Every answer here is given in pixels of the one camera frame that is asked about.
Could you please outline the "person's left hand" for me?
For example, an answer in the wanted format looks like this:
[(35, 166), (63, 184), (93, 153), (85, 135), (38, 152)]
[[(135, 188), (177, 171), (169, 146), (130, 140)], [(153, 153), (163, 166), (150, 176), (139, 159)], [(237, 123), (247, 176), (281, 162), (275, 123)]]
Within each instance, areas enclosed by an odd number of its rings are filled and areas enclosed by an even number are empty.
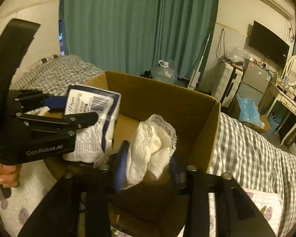
[(19, 185), (22, 165), (4, 165), (0, 163), (0, 185), (4, 188), (14, 188)]

